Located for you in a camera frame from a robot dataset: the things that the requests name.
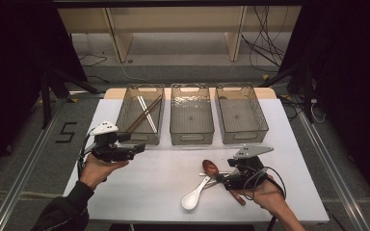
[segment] white spoon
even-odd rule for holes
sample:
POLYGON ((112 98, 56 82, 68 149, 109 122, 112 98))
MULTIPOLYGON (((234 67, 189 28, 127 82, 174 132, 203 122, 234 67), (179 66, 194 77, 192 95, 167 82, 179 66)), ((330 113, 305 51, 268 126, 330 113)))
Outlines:
POLYGON ((209 180, 210 176, 205 176, 205 178, 203 178, 202 182, 200 182, 199 186, 194 191, 185 195, 185 197, 182 198, 182 207, 187 210, 194 209, 198 204, 200 192, 209 180))

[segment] chopsticks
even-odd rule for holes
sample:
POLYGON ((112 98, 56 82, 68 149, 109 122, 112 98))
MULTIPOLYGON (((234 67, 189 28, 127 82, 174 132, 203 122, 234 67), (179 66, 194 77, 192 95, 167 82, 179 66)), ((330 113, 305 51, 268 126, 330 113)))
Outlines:
POLYGON ((128 133, 131 133, 132 131, 134 131, 134 129, 141 123, 141 121, 146 117, 146 115, 149 114, 149 112, 151 112, 155 106, 158 105, 159 101, 161 101, 162 99, 162 95, 159 95, 154 102, 152 102, 151 105, 149 105, 149 107, 144 110, 143 113, 140 114, 140 116, 138 116, 138 118, 136 120, 134 120, 134 122, 127 128, 127 130, 125 132, 128 132, 128 133))
MULTIPOLYGON (((139 95, 139 96, 137 96, 137 98, 138 98, 138 101, 140 102, 141 107, 143 108, 144 112, 146 112, 147 108, 146 108, 146 103, 144 102, 143 97, 139 95)), ((151 115, 149 113, 146 114, 146 118, 148 119, 148 122, 151 125, 152 131, 154 131, 154 133, 157 133, 157 128, 155 127, 154 121, 152 121, 151 115)))

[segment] white table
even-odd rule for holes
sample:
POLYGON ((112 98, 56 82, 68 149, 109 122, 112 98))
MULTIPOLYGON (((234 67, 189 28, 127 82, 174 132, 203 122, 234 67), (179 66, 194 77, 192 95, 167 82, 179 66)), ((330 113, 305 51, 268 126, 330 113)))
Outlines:
MULTIPOLYGON (((222 144, 221 131, 213 98, 215 125, 213 143, 204 146, 172 146, 170 136, 170 101, 166 100, 162 135, 159 145, 148 145, 127 167, 113 172, 106 183, 100 184, 89 201, 91 219, 129 223, 232 223, 246 224, 269 221, 269 213, 252 201, 241 206, 223 185, 203 190, 197 207, 187 211, 181 206, 182 197, 201 182, 202 161, 211 160, 220 171, 232 170, 227 159, 241 144, 222 144)), ((117 121, 122 99, 101 99, 92 119, 91 128, 103 120, 117 121)), ((324 223, 329 217, 313 184, 289 121, 278 99, 259 99, 269 125, 262 143, 275 150, 263 154, 260 160, 274 168, 282 177, 287 190, 287 203, 303 223, 324 223)), ((77 169, 71 173, 64 195, 74 187, 77 169)))

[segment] transparent plastic bin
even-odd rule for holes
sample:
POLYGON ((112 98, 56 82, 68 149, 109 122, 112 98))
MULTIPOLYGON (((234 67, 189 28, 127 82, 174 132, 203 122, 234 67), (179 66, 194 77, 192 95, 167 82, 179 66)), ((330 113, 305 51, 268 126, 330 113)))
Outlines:
POLYGON ((124 143, 159 144, 164 100, 164 86, 133 85, 127 88, 116 123, 120 133, 131 133, 131 140, 124 143), (149 109, 150 119, 144 114, 138 96, 143 98, 149 109))
POLYGON ((173 84, 171 94, 172 145, 211 144, 215 132, 206 84, 173 84))
POLYGON ((219 84, 215 99, 224 144, 263 142, 269 126, 251 84, 219 84))

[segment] hand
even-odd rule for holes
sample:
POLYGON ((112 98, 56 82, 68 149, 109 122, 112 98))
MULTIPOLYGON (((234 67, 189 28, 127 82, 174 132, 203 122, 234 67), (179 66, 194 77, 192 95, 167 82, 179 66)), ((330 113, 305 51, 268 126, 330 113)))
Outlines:
POLYGON ((303 226, 299 223, 293 211, 284 200, 281 191, 272 184, 269 180, 264 180, 263 183, 256 189, 236 191, 243 195, 244 193, 253 198, 253 201, 260 205, 260 207, 269 211, 269 213, 276 217, 284 229, 287 231, 303 231, 303 226))
POLYGON ((271 215, 274 215, 281 206, 287 206, 281 191, 268 180, 264 180, 263 183, 255 189, 237 192, 241 195, 245 193, 246 196, 252 198, 260 207, 268 210, 271 215))
POLYGON ((128 161, 106 163, 95 158, 93 154, 89 154, 80 181, 94 191, 97 185, 103 182, 114 170, 125 167, 128 164, 128 161))

